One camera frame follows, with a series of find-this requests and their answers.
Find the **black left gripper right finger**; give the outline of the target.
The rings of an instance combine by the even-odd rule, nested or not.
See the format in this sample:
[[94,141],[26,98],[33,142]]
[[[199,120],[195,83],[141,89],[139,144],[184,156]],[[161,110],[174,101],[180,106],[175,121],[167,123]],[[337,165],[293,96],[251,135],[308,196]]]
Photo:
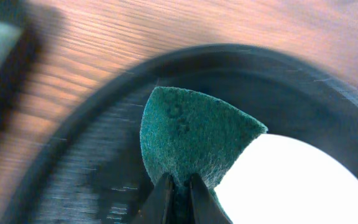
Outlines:
[[199,174],[190,178],[191,224],[231,224],[223,214]]

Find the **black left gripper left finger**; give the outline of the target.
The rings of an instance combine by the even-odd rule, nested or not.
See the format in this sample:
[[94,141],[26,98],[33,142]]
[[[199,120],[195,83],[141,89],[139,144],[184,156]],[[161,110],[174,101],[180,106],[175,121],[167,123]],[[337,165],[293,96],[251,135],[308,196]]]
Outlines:
[[131,224],[170,224],[173,218],[174,188],[173,177],[164,173]]

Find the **green yellow sponge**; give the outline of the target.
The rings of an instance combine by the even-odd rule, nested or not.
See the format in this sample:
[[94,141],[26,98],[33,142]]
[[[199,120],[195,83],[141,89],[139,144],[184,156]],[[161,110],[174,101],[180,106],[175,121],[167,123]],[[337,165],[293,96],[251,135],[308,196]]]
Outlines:
[[213,96],[177,87],[152,90],[140,125],[141,154],[154,184],[164,173],[173,177],[176,223],[186,222],[190,176],[199,174],[214,193],[244,149],[267,131],[251,115]]

